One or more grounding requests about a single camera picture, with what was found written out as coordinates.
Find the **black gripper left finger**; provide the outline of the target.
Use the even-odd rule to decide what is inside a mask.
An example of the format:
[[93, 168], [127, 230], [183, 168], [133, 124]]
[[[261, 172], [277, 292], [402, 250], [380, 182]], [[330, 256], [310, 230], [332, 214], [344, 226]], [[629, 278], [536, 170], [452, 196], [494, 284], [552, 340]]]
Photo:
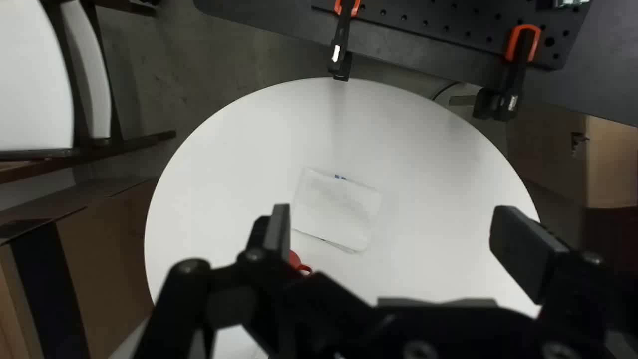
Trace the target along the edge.
[[255, 220], [247, 246], [241, 252], [241, 266], [257, 268], [289, 268], [291, 250], [291, 214], [287, 204], [275, 204], [269, 216]]

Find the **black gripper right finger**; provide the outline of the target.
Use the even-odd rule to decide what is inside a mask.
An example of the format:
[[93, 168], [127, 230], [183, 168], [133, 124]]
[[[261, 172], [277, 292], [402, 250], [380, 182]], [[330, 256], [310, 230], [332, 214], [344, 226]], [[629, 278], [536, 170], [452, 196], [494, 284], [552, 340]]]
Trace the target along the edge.
[[560, 238], [512, 206], [494, 208], [488, 246], [534, 304], [542, 302], [554, 264], [570, 252]]

